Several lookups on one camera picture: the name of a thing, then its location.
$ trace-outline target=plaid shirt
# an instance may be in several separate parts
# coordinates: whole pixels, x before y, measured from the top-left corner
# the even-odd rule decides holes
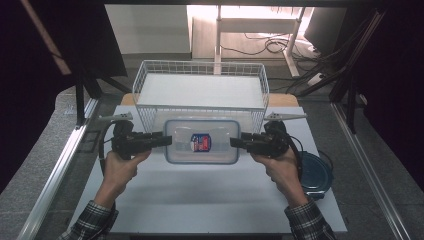
[[[309,203],[296,208],[286,208],[284,212],[290,222],[292,234],[295,239],[325,239],[335,240],[331,227],[325,221],[318,206],[310,199]],[[90,201],[84,211],[81,213],[78,221],[58,240],[84,240],[94,236],[108,221],[111,210],[104,208]],[[108,228],[98,239],[106,239],[113,223],[118,216],[118,211],[113,213],[112,221]]]
[[[290,222],[295,239],[335,240],[333,230],[325,221],[314,200],[296,208],[286,208],[284,212]]]
[[[68,231],[64,232],[58,240],[85,240],[94,236],[105,224],[107,228],[97,239],[106,239],[106,234],[109,233],[115,223],[118,211],[114,213],[110,209],[102,207],[90,201],[81,213],[77,222]]]

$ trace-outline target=clear plastic container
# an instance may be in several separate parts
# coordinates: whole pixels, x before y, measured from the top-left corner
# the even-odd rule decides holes
[[[170,163],[234,164],[238,148],[230,138],[240,136],[240,124],[230,119],[171,119],[165,122],[164,134],[172,136],[165,157]]]

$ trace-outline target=container lid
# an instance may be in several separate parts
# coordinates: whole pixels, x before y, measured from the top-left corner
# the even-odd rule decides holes
[[[233,164],[238,148],[230,146],[230,138],[240,136],[240,124],[231,119],[178,118],[165,122],[164,133],[172,136],[165,157],[170,163]]]
[[[321,158],[311,153],[303,151],[302,156],[302,188],[303,191],[314,199],[324,198],[331,184],[333,183],[333,173]]]

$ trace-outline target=person's left hand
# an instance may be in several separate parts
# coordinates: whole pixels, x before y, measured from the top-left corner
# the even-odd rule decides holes
[[[127,183],[137,175],[137,166],[146,160],[151,151],[137,154],[131,160],[123,160],[118,153],[109,152],[105,159],[105,171],[94,202],[111,208],[115,199],[124,192]]]

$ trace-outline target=white table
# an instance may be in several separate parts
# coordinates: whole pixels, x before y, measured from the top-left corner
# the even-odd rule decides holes
[[[134,106],[118,106],[115,114],[131,111],[134,131],[142,131]],[[302,114],[300,107],[268,108],[269,112]],[[304,150],[318,154],[306,119],[285,121],[289,134]],[[95,164],[81,196],[73,224],[102,181]],[[330,189],[317,202],[336,232],[347,231]],[[138,175],[116,201],[120,211],[111,232],[140,234],[279,234],[290,233],[284,214],[287,202],[265,174],[265,168],[244,150],[233,165],[173,165],[161,149],[139,165]]]

